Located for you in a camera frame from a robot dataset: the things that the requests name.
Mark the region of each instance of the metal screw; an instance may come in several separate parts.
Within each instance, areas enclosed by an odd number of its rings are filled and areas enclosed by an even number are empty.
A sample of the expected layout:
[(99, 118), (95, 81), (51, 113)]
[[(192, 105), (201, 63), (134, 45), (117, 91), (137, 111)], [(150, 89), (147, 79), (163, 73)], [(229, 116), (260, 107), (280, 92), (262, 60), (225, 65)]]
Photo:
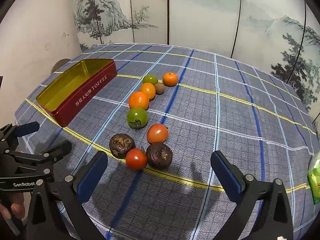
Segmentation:
[(73, 176), (72, 176), (72, 175), (68, 175), (68, 176), (66, 176), (66, 177), (64, 178), (64, 180), (65, 180), (66, 182), (70, 182), (70, 181), (73, 180)]
[(247, 175), (245, 176), (245, 178), (246, 178), (248, 181), (253, 181), (254, 176), (252, 176), (251, 174), (247, 174)]
[(43, 180), (42, 180), (42, 179), (38, 179), (37, 182), (36, 182), (36, 184), (37, 184), (38, 186), (40, 186), (42, 183), (43, 183)]
[(281, 185), (282, 184), (282, 180), (281, 179), (276, 179), (276, 184)]

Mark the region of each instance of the open container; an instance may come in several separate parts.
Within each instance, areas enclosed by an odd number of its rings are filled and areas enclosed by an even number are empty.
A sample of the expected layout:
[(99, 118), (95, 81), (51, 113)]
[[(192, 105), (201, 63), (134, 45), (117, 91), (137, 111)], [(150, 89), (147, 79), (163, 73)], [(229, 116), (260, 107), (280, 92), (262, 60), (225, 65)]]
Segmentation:
[(52, 81), (36, 100), (61, 127), (66, 127), (116, 75), (113, 59), (80, 60)]

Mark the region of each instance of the snack bag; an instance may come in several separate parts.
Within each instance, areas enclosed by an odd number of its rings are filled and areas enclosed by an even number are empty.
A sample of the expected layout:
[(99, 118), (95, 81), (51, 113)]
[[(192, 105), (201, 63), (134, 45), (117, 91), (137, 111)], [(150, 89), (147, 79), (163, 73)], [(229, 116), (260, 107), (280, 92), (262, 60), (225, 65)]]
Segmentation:
[(312, 192), (313, 203), (317, 205), (320, 203), (320, 152), (312, 157), (308, 169), (308, 181)]

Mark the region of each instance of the table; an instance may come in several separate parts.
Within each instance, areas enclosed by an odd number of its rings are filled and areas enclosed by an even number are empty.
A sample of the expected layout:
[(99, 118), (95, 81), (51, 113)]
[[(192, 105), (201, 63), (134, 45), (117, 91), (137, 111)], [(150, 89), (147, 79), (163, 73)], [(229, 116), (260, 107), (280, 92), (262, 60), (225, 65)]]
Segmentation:
[[(36, 96), (63, 71), (85, 58), (113, 58), (118, 76), (107, 84), (66, 128), (40, 110)], [(179, 85), (156, 95), (148, 125), (126, 123), (129, 95), (147, 73), (166, 72)], [(37, 133), (20, 138), (22, 151), (37, 154), (64, 139), (72, 152), (55, 164), (56, 179), (74, 174), (97, 150), (109, 155), (108, 168), (83, 207), (107, 239), (212, 239), (232, 213), (230, 202), (210, 166), (219, 149), (242, 173), (257, 179), (280, 178), (287, 189), (294, 238), (317, 215), (307, 182), (308, 162), (320, 150), (306, 109), (292, 87), (233, 59), (171, 45), (102, 44), (61, 67), (40, 84), (15, 113), (16, 122), (40, 123)], [(137, 147), (148, 147), (148, 127), (161, 120), (169, 129), (171, 166), (134, 172), (114, 158), (110, 138), (126, 133)], [(248, 235), (259, 203), (245, 227)], [(61, 206), (68, 223), (68, 216)]]

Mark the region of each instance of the orange tomato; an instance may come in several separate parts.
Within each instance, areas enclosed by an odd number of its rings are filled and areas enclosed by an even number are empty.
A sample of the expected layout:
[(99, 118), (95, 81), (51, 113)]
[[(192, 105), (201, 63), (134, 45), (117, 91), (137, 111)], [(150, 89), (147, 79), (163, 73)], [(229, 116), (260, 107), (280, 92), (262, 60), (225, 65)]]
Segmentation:
[(140, 149), (135, 148), (130, 150), (125, 156), (125, 164), (127, 164), (130, 170), (142, 170), (145, 166), (147, 166), (147, 157)]
[(163, 124), (155, 123), (147, 133), (149, 143), (164, 142), (168, 138), (168, 129)]
[(129, 107), (141, 107), (143, 109), (147, 109), (149, 106), (149, 97), (140, 91), (132, 93), (129, 97)]
[(140, 92), (145, 93), (149, 99), (152, 99), (156, 95), (156, 88), (151, 83), (144, 83), (140, 87)]
[(178, 76), (175, 73), (168, 72), (162, 77), (162, 81), (166, 86), (175, 86), (178, 83)]

